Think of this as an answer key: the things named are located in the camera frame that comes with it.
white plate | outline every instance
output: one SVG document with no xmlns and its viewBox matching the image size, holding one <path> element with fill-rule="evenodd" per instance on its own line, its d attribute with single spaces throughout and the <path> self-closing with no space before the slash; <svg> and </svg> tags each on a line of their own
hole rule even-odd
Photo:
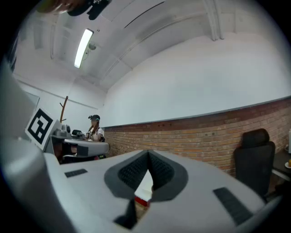
<svg viewBox="0 0 291 233">
<path fill-rule="evenodd" d="M 286 167 L 286 168 L 291 168 L 291 167 L 288 165 L 288 162 L 285 163 L 285 167 Z"/>
</svg>

long hair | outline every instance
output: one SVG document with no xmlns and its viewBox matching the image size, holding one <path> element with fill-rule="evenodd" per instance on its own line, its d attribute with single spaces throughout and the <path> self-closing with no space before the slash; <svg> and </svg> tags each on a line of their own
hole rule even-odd
<svg viewBox="0 0 291 233">
<path fill-rule="evenodd" d="M 92 128 L 94 128 L 92 131 L 92 134 L 94 134 L 94 133 L 96 133 L 96 130 L 98 129 L 98 127 L 99 127 L 99 121 L 97 122 L 97 124 L 95 126 L 91 126 L 88 131 L 90 131 Z"/>
</svg>

brick wall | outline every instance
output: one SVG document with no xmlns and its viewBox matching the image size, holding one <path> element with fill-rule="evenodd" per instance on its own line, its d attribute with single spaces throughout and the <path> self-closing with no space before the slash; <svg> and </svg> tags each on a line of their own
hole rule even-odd
<svg viewBox="0 0 291 233">
<path fill-rule="evenodd" d="M 105 128 L 108 156 L 155 149 L 196 159 L 234 175 L 233 151 L 243 132 L 265 128 L 276 151 L 288 143 L 291 98 L 259 106 L 180 120 Z"/>
</svg>

office chair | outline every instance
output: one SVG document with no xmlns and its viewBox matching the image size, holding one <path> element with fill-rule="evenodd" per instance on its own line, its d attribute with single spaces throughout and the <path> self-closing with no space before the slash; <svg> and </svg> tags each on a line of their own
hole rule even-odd
<svg viewBox="0 0 291 233">
<path fill-rule="evenodd" d="M 266 199 L 273 167 L 275 144 L 266 129 L 246 132 L 234 151 L 236 178 Z"/>
</svg>

white wall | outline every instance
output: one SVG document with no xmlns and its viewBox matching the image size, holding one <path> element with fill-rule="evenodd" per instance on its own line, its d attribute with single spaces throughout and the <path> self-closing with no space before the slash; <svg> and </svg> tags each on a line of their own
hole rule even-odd
<svg viewBox="0 0 291 233">
<path fill-rule="evenodd" d="M 149 58 L 108 91 L 103 126 L 199 116 L 291 96 L 290 64 L 260 35 L 202 36 Z"/>
<path fill-rule="evenodd" d="M 63 115 L 63 119 L 67 120 L 63 123 L 70 125 L 72 130 L 87 131 L 90 127 L 89 115 L 98 114 L 102 118 L 106 93 L 43 57 L 37 50 L 18 47 L 14 77 L 24 91 L 39 96 L 38 106 L 45 108 L 56 119 L 61 115 L 60 103 L 63 104 L 68 96 Z"/>
</svg>

